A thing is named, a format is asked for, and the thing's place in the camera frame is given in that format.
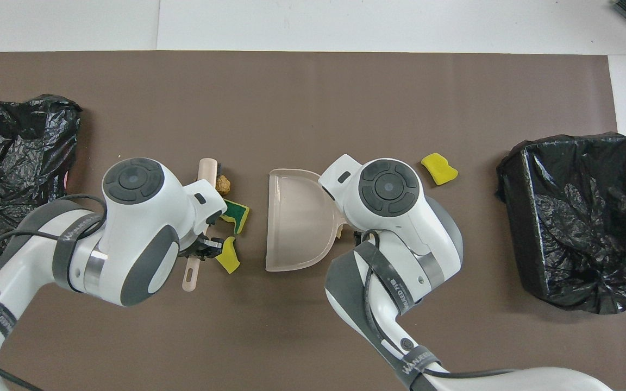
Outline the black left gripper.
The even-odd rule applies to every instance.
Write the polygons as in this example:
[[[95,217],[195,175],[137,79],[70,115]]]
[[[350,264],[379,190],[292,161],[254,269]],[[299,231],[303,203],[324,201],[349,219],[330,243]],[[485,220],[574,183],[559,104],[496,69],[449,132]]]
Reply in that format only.
[[[179,257],[198,257],[199,259],[214,259],[223,252],[224,240],[222,238],[209,238],[206,235],[198,235],[198,238],[189,247],[178,253]]]

